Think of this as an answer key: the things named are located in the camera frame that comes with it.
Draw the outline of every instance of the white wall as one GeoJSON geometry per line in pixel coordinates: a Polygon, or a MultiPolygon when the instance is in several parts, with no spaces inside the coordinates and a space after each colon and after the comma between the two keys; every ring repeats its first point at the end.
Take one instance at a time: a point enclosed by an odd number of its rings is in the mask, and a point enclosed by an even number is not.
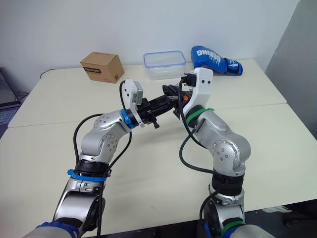
{"type": "Polygon", "coordinates": [[[15,88],[30,91],[49,68],[80,66],[91,51],[142,63],[146,52],[204,45],[255,58],[263,70],[298,0],[1,0],[0,47],[15,88]]]}

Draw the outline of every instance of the white table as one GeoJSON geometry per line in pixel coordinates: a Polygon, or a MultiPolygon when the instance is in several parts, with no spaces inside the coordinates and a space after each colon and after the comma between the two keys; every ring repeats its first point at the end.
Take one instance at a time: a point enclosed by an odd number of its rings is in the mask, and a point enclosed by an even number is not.
{"type": "MultiPolygon", "coordinates": [[[[248,139],[245,210],[317,198],[317,142],[287,104],[216,110],[231,129],[248,139]]],[[[210,176],[179,161],[186,136],[169,112],[133,130],[130,148],[106,182],[102,234],[198,219],[210,176]]],[[[21,237],[50,221],[74,166],[72,134],[78,122],[9,128],[0,141],[0,234],[21,237]]],[[[90,130],[83,125],[79,139],[90,130]]],[[[118,151],[125,146],[125,136],[118,151]]],[[[184,158],[210,168],[208,151],[189,142],[184,158]]]]}
{"type": "MultiPolygon", "coordinates": [[[[253,59],[240,61],[241,76],[214,75],[208,107],[238,108],[286,103],[253,59]]],[[[192,64],[187,64],[187,72],[192,64]]],[[[162,84],[178,83],[179,78],[150,81],[142,65],[125,66],[121,80],[140,81],[148,100],[163,94],[162,84]]],[[[41,125],[81,120],[91,114],[121,108],[119,83],[91,81],[82,68],[47,72],[23,103],[9,127],[41,125]]]]}

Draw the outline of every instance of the robotic arm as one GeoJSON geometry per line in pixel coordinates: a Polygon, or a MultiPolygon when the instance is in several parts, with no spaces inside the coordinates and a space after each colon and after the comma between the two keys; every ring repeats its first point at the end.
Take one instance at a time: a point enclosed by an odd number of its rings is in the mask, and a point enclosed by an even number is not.
{"type": "Polygon", "coordinates": [[[136,126],[153,123],[156,117],[175,108],[177,117],[186,119],[187,127],[213,156],[214,175],[209,190],[212,196],[203,204],[204,227],[210,237],[226,235],[230,238],[272,238],[259,227],[244,224],[242,189],[244,162],[251,149],[248,141],[231,131],[212,110],[206,109],[211,94],[212,71],[196,68],[182,77],[191,87],[163,86],[164,95],[148,101],[138,82],[125,80],[123,98],[129,109],[99,116],[93,129],[81,144],[82,152],[57,205],[53,221],[43,223],[24,238],[79,238],[97,227],[99,211],[104,210],[102,198],[105,181],[111,173],[110,162],[119,139],[136,126]]]}
{"type": "MultiPolygon", "coordinates": [[[[196,68],[194,73],[182,77],[179,87],[182,82],[193,87],[191,99],[183,107],[186,124],[195,129],[198,142],[213,156],[211,195],[202,205],[205,220],[201,220],[206,233],[210,238],[273,238],[260,227],[244,223],[242,184],[251,148],[213,110],[205,108],[211,95],[212,71],[196,68]]],[[[172,95],[167,88],[164,92],[172,95]]],[[[182,114],[179,108],[175,111],[177,116],[182,114]]]]}

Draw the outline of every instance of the plastic container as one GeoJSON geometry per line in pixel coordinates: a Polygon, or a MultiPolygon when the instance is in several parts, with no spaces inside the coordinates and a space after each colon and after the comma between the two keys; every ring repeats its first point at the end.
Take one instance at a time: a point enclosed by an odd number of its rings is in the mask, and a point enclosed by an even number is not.
{"type": "Polygon", "coordinates": [[[185,72],[186,60],[181,51],[146,53],[143,60],[150,80],[178,78],[185,72]]]}

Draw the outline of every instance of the brown box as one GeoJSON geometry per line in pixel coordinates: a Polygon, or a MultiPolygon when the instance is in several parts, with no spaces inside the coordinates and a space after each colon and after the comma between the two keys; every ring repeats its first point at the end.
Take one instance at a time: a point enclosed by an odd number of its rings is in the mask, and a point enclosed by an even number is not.
{"type": "Polygon", "coordinates": [[[124,74],[118,55],[91,52],[80,63],[91,80],[116,83],[124,74]]]}

